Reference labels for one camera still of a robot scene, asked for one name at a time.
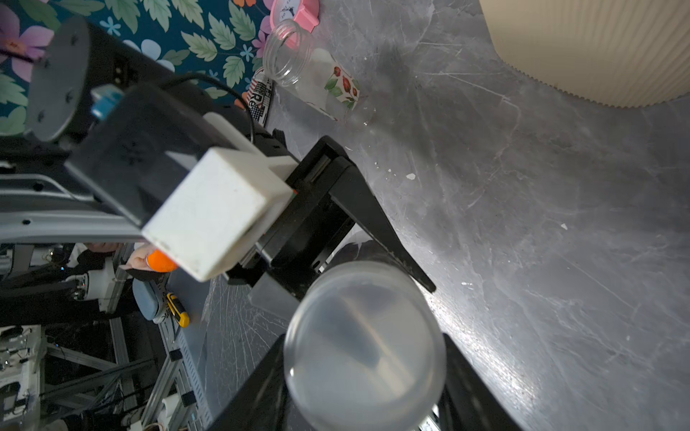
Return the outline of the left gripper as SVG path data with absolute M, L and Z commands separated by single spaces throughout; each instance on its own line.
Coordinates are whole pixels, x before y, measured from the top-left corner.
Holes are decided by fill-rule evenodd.
M 376 196 L 347 151 L 321 138 L 289 175 L 293 197 L 254 244 L 249 256 L 226 272 L 230 286 L 275 281 L 302 300 L 335 246 L 356 224 L 428 292 L 436 285 L 405 249 Z

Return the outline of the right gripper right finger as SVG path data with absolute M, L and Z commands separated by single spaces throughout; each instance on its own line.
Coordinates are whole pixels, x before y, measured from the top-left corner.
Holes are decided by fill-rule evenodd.
M 447 377 L 438 417 L 441 430 L 513 430 L 520 425 L 498 402 L 451 337 L 443 334 Z

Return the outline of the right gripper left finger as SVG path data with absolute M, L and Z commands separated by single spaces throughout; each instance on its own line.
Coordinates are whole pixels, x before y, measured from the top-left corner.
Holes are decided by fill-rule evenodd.
M 285 428 L 289 400 L 284 376 L 285 339 L 285 335 L 278 337 L 208 430 L 278 431 Z

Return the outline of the clear jar with flower tea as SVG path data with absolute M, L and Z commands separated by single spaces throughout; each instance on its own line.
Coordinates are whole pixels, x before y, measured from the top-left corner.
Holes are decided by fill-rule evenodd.
M 263 54 L 267 77 L 332 120 L 345 120 L 362 95 L 359 81 L 311 33 L 293 20 L 269 35 Z

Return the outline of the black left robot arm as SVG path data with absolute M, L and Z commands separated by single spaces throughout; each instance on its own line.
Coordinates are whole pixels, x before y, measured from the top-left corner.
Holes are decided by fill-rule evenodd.
M 33 70 L 24 131 L 1 136 L 2 242 L 144 239 L 200 281 L 302 298 L 357 226 L 435 291 L 341 145 L 324 136 L 297 160 L 281 131 L 195 82 L 64 22 Z

